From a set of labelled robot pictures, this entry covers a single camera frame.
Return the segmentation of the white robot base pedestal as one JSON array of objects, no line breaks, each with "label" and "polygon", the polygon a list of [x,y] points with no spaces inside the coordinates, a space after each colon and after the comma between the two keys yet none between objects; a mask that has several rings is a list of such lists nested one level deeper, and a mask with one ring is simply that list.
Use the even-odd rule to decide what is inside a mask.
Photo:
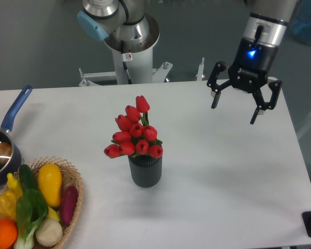
[{"label": "white robot base pedestal", "polygon": [[111,49],[119,85],[165,82],[172,64],[153,68],[153,48],[160,37],[144,1],[83,1],[77,14],[83,30]]}]

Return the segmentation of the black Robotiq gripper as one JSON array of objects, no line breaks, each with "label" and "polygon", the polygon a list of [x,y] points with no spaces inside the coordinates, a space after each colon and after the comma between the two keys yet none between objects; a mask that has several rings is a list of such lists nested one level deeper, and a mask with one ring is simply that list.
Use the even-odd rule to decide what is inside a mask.
[{"label": "black Robotiq gripper", "polygon": [[[253,95],[256,109],[250,121],[251,125],[254,124],[258,115],[262,115],[267,109],[274,109],[279,98],[282,81],[269,80],[267,82],[267,76],[277,51],[277,47],[254,44],[245,38],[241,39],[233,64],[228,67],[225,62],[218,61],[213,67],[207,81],[207,86],[211,88],[213,97],[211,108],[217,107],[222,90],[232,85],[235,89]],[[218,76],[224,71],[228,71],[229,79],[219,85],[217,83]],[[266,82],[272,92],[268,102],[264,101],[260,89]]]}]

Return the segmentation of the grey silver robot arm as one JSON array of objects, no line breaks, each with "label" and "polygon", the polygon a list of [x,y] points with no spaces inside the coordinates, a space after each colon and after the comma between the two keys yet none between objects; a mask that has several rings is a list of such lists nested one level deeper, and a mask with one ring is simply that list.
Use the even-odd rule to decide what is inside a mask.
[{"label": "grey silver robot arm", "polygon": [[296,1],[245,1],[251,13],[231,66],[218,61],[207,81],[216,108],[222,90],[232,86],[252,94],[256,109],[250,123],[267,109],[274,109],[282,82],[268,72],[287,29]]}]

